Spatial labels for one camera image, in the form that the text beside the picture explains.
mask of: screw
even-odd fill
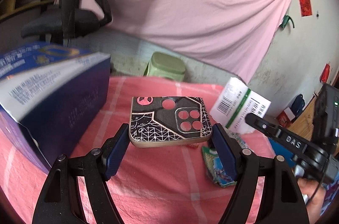
[[[248,148],[243,149],[242,152],[243,152],[244,155],[251,155],[251,153],[252,153],[252,151]]]
[[[93,155],[98,155],[100,154],[101,150],[100,148],[94,148],[90,151]]]
[[[58,156],[58,161],[61,162],[65,158],[66,158],[65,154],[61,154],[61,155]]]
[[[280,162],[284,162],[285,158],[284,158],[284,156],[278,155],[277,160],[280,161]]]

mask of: blue box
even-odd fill
[[[45,173],[106,102],[110,57],[43,42],[0,56],[0,128]]]

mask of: office chair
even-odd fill
[[[51,43],[72,45],[72,39],[97,31],[112,21],[111,8],[107,0],[95,0],[104,12],[99,20],[94,12],[79,9],[79,0],[59,0],[59,8],[42,13],[27,23],[21,30],[21,37],[51,34]]]

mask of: red poster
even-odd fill
[[[311,0],[299,0],[301,7],[301,16],[312,15]]]

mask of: black cable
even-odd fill
[[[331,159],[332,159],[332,155],[329,154],[328,157],[327,157],[327,162],[326,162],[326,164],[325,164],[325,166],[324,166],[324,168],[323,168],[323,174],[322,174],[321,180],[320,180],[320,182],[318,183],[318,186],[317,186],[317,188],[315,189],[315,191],[313,192],[311,198],[307,201],[306,205],[312,201],[313,197],[316,195],[317,191],[319,190],[320,186],[322,185],[322,183],[323,183],[323,181],[324,181],[324,178],[325,178],[325,174],[326,174],[326,170],[327,170],[328,164],[329,164],[329,162],[330,162]]]

